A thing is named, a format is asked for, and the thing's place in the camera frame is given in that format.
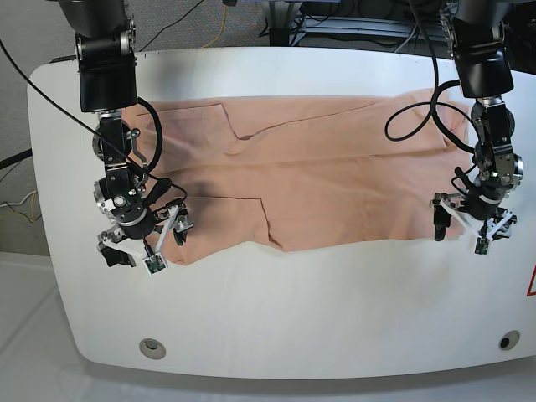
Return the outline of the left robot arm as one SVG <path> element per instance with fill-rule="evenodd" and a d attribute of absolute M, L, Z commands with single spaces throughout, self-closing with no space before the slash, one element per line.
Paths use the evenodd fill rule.
<path fill-rule="evenodd" d="M 515 121 L 502 96 L 513 89 L 513 77 L 506 58 L 503 19 L 510 9 L 504 1 L 446 1 L 440 10 L 458 79 L 435 91 L 432 99 L 454 86 L 475 101 L 470 121 L 478 141 L 467 151 L 478 173 L 470 178 L 460 167 L 455 181 L 464 187 L 454 194 L 438 193 L 432 199 L 434 237 L 442 241 L 451 220 L 472 229 L 469 219 L 482 223 L 474 229 L 476 253 L 485 255 L 494 240 L 506 239 L 517 217 L 500 203 L 523 178 L 523 161 L 511 143 Z"/>

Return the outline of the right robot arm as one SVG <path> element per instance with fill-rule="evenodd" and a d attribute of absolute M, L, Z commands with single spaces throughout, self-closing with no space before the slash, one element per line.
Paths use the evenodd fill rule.
<path fill-rule="evenodd" d="M 123 1 L 61 1 L 59 6 L 75 32 L 80 109 L 99 119 L 92 147 L 105 176 L 95 183 L 94 198 L 112 226 L 99 234 L 98 250 L 108 266 L 133 266 L 140 259 L 155 274 L 168 265 L 162 253 L 167 234 L 182 245 L 193 225 L 183 198 L 152 208 L 175 185 L 170 178 L 156 178 L 146 187 L 162 155 L 163 131 L 156 110 L 137 94 L 135 24 Z M 130 106 L 144 107 L 152 118 L 151 159 L 138 148 L 140 130 L 122 118 Z"/>

